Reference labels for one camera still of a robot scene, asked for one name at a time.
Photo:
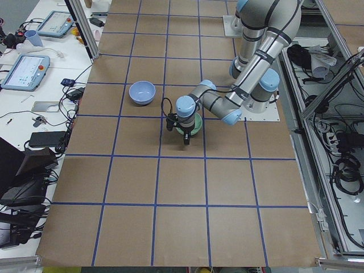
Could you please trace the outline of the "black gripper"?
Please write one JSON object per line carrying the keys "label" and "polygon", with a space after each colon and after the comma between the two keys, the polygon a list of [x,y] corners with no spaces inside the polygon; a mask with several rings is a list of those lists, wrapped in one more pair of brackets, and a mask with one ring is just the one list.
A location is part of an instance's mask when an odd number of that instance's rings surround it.
{"label": "black gripper", "polygon": [[183,132],[184,145],[189,145],[190,144],[190,138],[191,138],[191,132],[192,132],[193,128],[192,127],[182,127],[181,130]]}

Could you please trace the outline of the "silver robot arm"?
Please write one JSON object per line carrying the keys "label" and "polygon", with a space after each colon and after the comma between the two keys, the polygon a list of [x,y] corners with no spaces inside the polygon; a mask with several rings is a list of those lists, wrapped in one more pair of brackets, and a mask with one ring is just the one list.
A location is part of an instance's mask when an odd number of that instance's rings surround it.
{"label": "silver robot arm", "polygon": [[238,1],[235,15],[243,29],[239,55],[230,66],[235,82],[223,97],[210,80],[200,82],[191,93],[177,99],[176,112],[166,115],[167,130],[179,128],[184,144],[189,144],[195,113],[202,107],[234,125],[249,102],[267,104],[279,83],[271,65],[296,36],[301,5],[301,1]]}

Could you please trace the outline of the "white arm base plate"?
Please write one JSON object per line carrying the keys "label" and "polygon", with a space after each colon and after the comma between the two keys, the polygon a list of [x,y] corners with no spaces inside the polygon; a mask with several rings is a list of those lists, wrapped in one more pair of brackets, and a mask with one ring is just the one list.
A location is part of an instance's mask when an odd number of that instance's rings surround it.
{"label": "white arm base plate", "polygon": [[258,102],[249,97],[241,106],[242,115],[239,121],[279,122],[279,112],[274,99],[275,96],[272,95],[268,101]]}
{"label": "white arm base plate", "polygon": [[241,18],[236,15],[224,15],[222,17],[224,33],[228,38],[241,38],[243,35],[243,24]]}

